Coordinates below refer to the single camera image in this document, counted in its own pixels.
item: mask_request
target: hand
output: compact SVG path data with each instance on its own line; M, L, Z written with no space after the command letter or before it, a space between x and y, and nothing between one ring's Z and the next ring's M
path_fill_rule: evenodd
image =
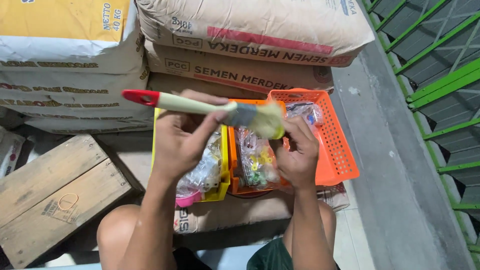
M310 189L315 186L315 172L318 162L318 140L307 123L295 116L284 120L285 136L290 150L283 148L283 140L270 140L275 153L280 175L295 189Z
M192 90L184 90L180 95L214 105L228 103L228 98ZM156 121L153 171L161 175L163 181L176 186L178 180L200 162L208 139L227 116L226 111L206 116L176 111L161 113Z

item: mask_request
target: knee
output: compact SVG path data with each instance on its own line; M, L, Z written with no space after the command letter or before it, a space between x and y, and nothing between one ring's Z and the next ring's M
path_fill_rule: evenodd
M96 232L99 246L117 245L128 242L138 220L138 205L122 205L108 213L100 222Z
M318 208L324 224L336 226L336 215L333 209L324 201L318 200Z

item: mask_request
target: wooden brush handle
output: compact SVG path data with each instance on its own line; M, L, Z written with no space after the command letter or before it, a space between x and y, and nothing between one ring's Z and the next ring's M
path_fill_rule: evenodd
M210 112L222 109L222 106L196 101L181 96L160 93L149 90L125 89L122 91L124 98L146 106L160 109L181 111L187 113L208 114Z

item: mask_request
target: yellow plastic tray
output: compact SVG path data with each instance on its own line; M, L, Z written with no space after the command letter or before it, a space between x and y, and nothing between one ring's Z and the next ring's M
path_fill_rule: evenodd
M156 119L160 114L161 109L155 108L155 125L153 129L153 146L152 146L152 167L153 161L155 158L155 134L156 134ZM205 200L200 202L211 202L211 201L221 201L225 199L225 194L227 194L228 186L230 185L230 172L228 171L228 135L227 135L227 126L221 125L221 142L220 149L222 153L222 167L220 168L221 176L220 183L217 188L212 188L210 191L205 193Z

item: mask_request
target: person's left hand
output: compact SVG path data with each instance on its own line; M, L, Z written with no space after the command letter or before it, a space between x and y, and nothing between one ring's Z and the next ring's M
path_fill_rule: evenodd
M189 89L180 95L214 105L228 103L228 98ZM208 139L227 116L228 113L224 110L206 116L176 111L162 112L156 120L152 174L157 172L161 175L161 179L156 181L169 181L168 184L176 186L178 180L200 162Z

